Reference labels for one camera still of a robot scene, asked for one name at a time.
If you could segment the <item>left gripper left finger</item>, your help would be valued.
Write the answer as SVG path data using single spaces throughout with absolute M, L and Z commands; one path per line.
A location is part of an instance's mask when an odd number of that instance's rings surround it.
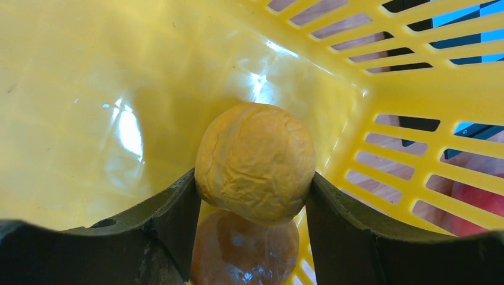
M 2 284 L 185 284 L 201 199 L 190 170 L 90 227 L 1 221 Z

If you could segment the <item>red apple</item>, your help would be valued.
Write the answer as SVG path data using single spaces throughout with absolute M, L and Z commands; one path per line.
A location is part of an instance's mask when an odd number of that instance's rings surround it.
M 477 208 L 503 217 L 503 196 L 463 183 L 455 183 L 451 196 Z M 487 229 L 454 215 L 446 216 L 449 230 L 456 236 L 471 236 L 486 232 Z

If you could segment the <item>yellow lemon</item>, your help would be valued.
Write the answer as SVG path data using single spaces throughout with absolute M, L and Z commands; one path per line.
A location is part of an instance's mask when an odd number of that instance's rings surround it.
M 273 105 L 241 103 L 206 129 L 194 177 L 207 203 L 254 223 L 291 221 L 303 208 L 316 171 L 308 128 Z

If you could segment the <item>yellow plastic basket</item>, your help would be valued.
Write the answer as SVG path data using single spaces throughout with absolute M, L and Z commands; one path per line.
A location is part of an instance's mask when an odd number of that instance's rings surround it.
M 207 126 L 242 102 L 302 120 L 316 174 L 370 208 L 456 238 L 448 215 L 503 232 L 503 217 L 451 196 L 503 196 L 503 11 L 424 31 L 408 25 L 489 1 L 2 1 L 1 221 L 90 227 L 194 171 Z M 440 121 L 435 131 L 399 117 Z M 318 284 L 306 208 L 285 284 Z

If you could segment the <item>brown kiwi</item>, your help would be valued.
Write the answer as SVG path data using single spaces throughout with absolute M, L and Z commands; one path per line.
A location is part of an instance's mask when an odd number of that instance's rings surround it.
M 299 253 L 296 224 L 250 222 L 216 210 L 198 226 L 190 281 L 193 284 L 285 284 Z

